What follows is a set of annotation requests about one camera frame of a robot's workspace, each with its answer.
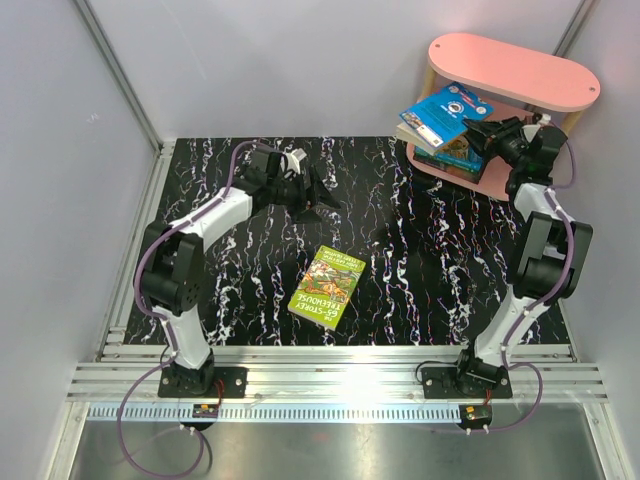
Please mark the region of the blue 26-Storey Treehouse book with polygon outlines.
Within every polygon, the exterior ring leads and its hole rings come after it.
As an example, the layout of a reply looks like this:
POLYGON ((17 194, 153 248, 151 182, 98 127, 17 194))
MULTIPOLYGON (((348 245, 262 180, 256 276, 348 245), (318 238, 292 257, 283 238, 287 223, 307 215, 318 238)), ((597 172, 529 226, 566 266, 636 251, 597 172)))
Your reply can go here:
POLYGON ((414 159, 440 170, 455 167, 476 174, 484 168, 484 160, 475 153, 464 137, 453 140, 433 155, 420 147, 415 147, 414 159))

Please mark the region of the blue back-cover book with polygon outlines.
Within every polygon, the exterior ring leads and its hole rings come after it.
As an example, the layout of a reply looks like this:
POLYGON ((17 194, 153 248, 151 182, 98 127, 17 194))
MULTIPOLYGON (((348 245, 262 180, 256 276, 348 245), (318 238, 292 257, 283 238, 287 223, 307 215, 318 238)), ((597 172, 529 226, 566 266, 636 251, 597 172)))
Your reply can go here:
POLYGON ((399 114, 397 139, 434 155, 467 130, 466 119, 483 121, 494 107, 458 82, 451 82, 399 114))

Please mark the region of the pink three-tier shelf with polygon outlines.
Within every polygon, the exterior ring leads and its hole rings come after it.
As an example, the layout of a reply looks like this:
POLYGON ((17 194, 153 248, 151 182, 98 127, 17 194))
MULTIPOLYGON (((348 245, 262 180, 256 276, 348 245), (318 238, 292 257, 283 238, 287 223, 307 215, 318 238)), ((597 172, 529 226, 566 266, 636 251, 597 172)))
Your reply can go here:
POLYGON ((448 33, 429 45, 419 98, 431 94, 439 79, 563 113, 565 133, 601 92, 596 75, 575 61, 471 33, 448 33))

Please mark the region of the lime green book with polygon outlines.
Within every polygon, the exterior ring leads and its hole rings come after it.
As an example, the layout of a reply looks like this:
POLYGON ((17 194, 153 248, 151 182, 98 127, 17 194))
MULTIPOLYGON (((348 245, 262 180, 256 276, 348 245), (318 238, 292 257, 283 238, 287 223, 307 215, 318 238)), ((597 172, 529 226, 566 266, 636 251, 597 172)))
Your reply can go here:
POLYGON ((294 290, 288 311, 335 331, 365 267, 360 259, 321 246, 294 290))

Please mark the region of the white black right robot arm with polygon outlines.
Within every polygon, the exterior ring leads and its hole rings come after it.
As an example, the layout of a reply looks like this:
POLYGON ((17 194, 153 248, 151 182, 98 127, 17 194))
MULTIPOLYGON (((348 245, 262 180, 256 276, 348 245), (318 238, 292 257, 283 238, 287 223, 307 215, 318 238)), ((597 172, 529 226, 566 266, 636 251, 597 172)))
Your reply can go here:
POLYGON ((573 219, 557 200, 551 173, 568 137, 549 116, 464 124, 476 154, 510 166, 505 192, 524 220, 508 262, 506 297, 489 326, 460 353, 452 375, 458 393, 475 397, 507 386, 513 348, 543 313, 573 294, 593 228, 573 219))

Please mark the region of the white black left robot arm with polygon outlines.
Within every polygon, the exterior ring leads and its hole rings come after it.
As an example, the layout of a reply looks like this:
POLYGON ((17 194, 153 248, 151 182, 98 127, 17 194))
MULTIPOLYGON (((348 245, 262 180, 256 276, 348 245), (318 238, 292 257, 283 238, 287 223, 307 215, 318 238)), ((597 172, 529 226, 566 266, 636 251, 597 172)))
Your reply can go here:
POLYGON ((203 397, 218 386, 214 353, 198 304, 205 255, 229 230, 267 207, 282 206, 296 223, 320 221, 317 206, 339 208, 306 152, 243 141, 231 155, 226 184, 212 199, 170 223, 144 231, 133 277, 138 310, 159 320, 170 349, 161 362, 166 396, 203 397))

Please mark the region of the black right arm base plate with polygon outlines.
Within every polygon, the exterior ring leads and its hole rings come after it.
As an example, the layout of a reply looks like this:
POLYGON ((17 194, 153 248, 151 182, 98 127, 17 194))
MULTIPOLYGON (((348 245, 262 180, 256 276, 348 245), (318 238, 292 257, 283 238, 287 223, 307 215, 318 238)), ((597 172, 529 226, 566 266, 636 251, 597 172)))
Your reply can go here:
POLYGON ((427 366, 420 370, 425 399, 484 400, 511 399, 512 386, 507 371, 500 367, 488 376, 460 373, 451 366, 427 366))

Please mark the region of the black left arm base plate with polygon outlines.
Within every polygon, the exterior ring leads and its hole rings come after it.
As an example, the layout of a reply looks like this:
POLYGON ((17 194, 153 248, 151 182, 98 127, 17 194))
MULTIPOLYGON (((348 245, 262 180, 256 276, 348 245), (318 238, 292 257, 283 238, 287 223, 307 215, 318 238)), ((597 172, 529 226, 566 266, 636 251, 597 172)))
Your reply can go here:
POLYGON ((172 366, 163 370, 157 395, 174 399, 243 399, 247 375, 248 369, 238 366, 209 366, 199 370, 172 366))

